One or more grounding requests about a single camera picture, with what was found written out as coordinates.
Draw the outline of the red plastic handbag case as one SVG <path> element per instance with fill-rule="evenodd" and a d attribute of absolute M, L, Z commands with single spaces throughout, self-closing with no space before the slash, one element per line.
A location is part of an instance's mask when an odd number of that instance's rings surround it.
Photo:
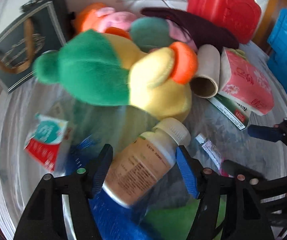
<path fill-rule="evenodd" d="M 252 39 L 261 17 L 255 0 L 188 0 L 187 11 L 228 29 L 242 44 Z"/>

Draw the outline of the lime green frog plush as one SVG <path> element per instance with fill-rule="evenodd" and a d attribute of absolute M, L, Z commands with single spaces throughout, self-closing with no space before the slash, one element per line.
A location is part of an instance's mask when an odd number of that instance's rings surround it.
<path fill-rule="evenodd" d="M 140 223 L 149 239 L 186 239 L 194 221 L 199 199 L 181 207 L 150 210 Z"/>

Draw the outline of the green yellow duck plush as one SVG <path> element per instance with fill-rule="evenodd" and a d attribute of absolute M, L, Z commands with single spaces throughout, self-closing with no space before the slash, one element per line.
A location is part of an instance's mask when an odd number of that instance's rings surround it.
<path fill-rule="evenodd" d="M 33 64 L 37 79 L 60 84 L 96 106 L 132 106 L 158 120 L 185 120 L 192 106 L 190 81 L 197 54 L 183 42 L 146 53 L 124 30 L 87 30 Z"/>

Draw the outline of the metal binder clip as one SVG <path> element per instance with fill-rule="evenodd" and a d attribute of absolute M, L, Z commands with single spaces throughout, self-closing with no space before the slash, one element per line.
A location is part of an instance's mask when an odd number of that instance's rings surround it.
<path fill-rule="evenodd" d="M 23 12 L 28 11 L 30 10 L 31 7 L 35 6 L 37 3 L 40 3 L 42 1 L 43 0 L 29 0 L 28 2 L 26 2 L 20 7 L 20 10 Z"/>

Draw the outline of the orange pink plush toy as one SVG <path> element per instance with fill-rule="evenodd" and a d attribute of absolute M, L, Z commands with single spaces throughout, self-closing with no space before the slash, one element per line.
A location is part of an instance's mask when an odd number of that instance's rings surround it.
<path fill-rule="evenodd" d="M 173 21 L 158 17 L 138 18 L 132 12 L 116 11 L 104 3 L 88 5 L 77 14 L 73 26 L 78 34 L 89 29 L 99 33 L 109 27 L 121 29 L 145 53 L 168 47 L 176 41 L 186 43 L 193 51 L 198 50 L 188 31 Z"/>

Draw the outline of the red teal small packet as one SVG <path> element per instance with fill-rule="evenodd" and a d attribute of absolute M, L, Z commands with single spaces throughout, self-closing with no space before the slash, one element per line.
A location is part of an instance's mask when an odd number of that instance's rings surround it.
<path fill-rule="evenodd" d="M 24 150 L 46 170 L 59 170 L 70 145 L 65 139 L 68 121 L 37 113 L 25 140 Z"/>

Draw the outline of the small ointment tube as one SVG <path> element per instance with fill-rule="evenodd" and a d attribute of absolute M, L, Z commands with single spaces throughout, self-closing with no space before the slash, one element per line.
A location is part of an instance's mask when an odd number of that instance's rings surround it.
<path fill-rule="evenodd" d="M 202 133 L 199 133 L 195 139 L 208 154 L 209 158 L 213 161 L 217 169 L 222 172 L 223 158 L 217 147 Z"/>

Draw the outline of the cardboard tube roll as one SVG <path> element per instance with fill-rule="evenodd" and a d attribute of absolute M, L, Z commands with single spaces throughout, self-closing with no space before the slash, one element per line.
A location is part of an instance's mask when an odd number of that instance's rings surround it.
<path fill-rule="evenodd" d="M 192 91 L 200 98 L 212 98 L 218 92 L 220 81 L 220 53 L 212 45 L 199 48 L 198 69 L 190 82 Z"/>

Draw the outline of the green white medicine box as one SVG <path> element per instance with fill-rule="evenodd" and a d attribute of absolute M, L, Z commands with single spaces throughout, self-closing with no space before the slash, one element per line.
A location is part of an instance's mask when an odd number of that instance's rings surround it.
<path fill-rule="evenodd" d="M 251 115 L 251 111 L 247 107 L 219 94 L 209 98 L 208 101 L 224 114 L 240 131 L 247 128 Z"/>

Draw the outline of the dark maroon cloth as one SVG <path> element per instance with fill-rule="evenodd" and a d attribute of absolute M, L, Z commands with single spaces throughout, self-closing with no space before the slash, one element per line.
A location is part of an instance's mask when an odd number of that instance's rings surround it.
<path fill-rule="evenodd" d="M 180 29 L 188 32 L 197 48 L 205 44 L 214 46 L 218 51 L 222 51 L 224 47 L 239 48 L 239 41 L 228 29 L 189 12 L 162 7 L 146 7 L 141 10 L 141 14 L 175 23 Z"/>

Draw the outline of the pink tissue pack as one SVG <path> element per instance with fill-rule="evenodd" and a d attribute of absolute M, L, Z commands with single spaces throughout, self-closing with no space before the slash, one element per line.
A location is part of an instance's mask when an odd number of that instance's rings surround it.
<path fill-rule="evenodd" d="M 218 94 L 257 115 L 266 115 L 274 107 L 272 89 L 266 76 L 228 48 L 222 50 Z"/>

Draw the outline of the dark green gift bag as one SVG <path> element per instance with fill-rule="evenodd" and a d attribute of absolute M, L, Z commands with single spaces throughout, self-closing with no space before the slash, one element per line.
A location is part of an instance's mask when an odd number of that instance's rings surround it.
<path fill-rule="evenodd" d="M 33 77 L 33 62 L 71 37 L 66 0 L 43 0 L 0 34 L 0 86 L 11 93 Z"/>

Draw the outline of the white medicine bottle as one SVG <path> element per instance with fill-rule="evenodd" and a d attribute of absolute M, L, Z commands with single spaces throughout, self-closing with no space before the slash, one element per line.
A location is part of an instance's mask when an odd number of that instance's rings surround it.
<path fill-rule="evenodd" d="M 190 132 L 177 119 L 158 122 L 116 154 L 103 183 L 105 193 L 125 208 L 133 206 L 175 165 L 178 146 L 190 141 Z"/>

